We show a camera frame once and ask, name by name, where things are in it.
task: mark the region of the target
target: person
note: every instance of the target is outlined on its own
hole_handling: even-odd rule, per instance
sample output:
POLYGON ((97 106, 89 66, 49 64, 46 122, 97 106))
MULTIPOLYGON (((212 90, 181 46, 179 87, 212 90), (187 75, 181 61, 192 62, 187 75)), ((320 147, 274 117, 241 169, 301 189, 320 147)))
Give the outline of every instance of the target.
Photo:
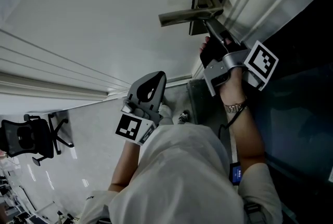
MULTIPOLYGON (((241 68, 235 68, 220 88, 227 109, 246 101, 241 78, 241 68)), ((160 114, 164 123, 142 146, 140 162, 140 146, 126 141, 108 191, 87 198, 80 223, 282 223, 264 144, 247 107, 230 126, 242 171, 238 192, 228 178, 226 150, 213 131, 185 123, 187 112, 181 125, 170 125, 165 105, 160 114)), ((227 113, 228 120, 234 115, 227 113)))

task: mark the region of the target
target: sleeve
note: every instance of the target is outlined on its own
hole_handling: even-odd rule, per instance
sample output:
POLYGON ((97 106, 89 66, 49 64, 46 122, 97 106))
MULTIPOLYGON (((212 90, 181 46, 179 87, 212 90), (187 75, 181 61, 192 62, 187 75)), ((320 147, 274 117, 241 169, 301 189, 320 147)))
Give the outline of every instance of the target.
POLYGON ((261 205, 266 223, 282 223, 281 202, 275 190, 268 166, 257 163, 250 166, 242 176, 239 195, 246 203, 261 205))
POLYGON ((108 206, 118 192, 93 191, 86 199, 78 224, 95 224, 103 218, 110 218, 108 206))

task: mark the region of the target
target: floor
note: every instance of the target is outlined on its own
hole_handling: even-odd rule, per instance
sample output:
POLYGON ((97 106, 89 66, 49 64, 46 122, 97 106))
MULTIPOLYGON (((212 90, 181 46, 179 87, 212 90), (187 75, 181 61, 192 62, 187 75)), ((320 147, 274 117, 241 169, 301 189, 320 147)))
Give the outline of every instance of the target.
MULTIPOLYGON (((184 109, 192 113, 186 85, 166 89, 165 97, 174 112, 174 123, 184 109)), ((73 149, 58 144, 61 155, 42 161, 40 167, 32 162, 31 157, 36 156, 33 154, 22 154, 3 164, 13 171, 11 184, 22 186, 37 209, 55 202, 41 213, 51 222, 57 221, 58 210, 79 215, 91 191, 108 188, 124 145, 123 139, 113 135, 122 103, 117 99, 58 112, 53 124, 69 119, 59 136, 73 142, 73 149)), ((6 119, 23 122, 23 116, 6 119)))

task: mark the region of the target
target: wristwatch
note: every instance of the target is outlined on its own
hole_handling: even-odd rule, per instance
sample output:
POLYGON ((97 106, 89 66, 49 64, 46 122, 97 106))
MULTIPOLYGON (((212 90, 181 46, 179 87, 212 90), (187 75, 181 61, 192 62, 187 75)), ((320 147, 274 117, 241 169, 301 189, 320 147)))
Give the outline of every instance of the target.
POLYGON ((226 113, 237 113, 241 107, 241 105, 243 105, 245 103, 245 101, 241 104, 235 104, 235 105, 231 105, 231 106, 227 106, 227 105, 224 105, 224 109, 226 111, 226 113))

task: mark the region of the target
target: shoe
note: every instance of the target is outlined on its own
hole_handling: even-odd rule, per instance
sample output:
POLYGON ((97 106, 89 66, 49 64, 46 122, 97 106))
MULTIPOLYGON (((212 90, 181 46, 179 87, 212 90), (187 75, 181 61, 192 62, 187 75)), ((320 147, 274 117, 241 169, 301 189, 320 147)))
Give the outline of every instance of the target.
POLYGON ((189 121, 189 111, 188 110, 184 110, 179 118, 178 118, 178 123, 185 123, 189 121))

